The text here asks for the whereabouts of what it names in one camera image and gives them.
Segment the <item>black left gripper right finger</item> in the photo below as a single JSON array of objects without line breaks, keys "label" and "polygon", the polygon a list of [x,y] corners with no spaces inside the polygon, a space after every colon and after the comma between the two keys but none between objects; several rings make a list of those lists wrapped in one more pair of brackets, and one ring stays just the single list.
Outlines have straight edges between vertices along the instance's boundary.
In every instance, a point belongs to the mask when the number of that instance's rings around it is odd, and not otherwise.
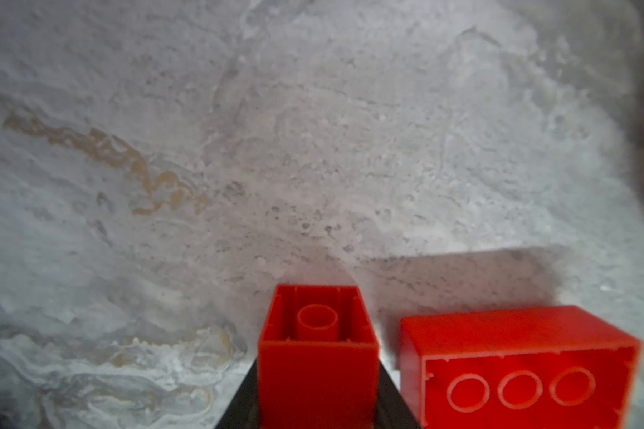
[{"label": "black left gripper right finger", "polygon": [[382,363],[379,363],[377,378],[375,429],[420,429],[418,420]]}]

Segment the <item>small red lego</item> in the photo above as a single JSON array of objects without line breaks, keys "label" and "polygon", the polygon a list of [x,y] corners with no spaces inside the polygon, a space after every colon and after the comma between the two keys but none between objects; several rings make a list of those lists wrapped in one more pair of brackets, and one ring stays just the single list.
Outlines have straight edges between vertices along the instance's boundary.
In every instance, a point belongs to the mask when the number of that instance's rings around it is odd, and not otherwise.
[{"label": "small red lego", "polygon": [[356,286],[275,288],[258,343],[263,428],[370,428],[379,342]]}]

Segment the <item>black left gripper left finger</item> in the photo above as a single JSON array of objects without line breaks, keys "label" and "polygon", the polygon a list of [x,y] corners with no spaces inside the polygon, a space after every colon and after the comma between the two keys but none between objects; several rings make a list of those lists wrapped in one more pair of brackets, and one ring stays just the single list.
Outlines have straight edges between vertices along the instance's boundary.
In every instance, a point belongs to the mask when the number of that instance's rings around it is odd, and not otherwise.
[{"label": "black left gripper left finger", "polygon": [[260,429],[257,359],[252,363],[216,429]]}]

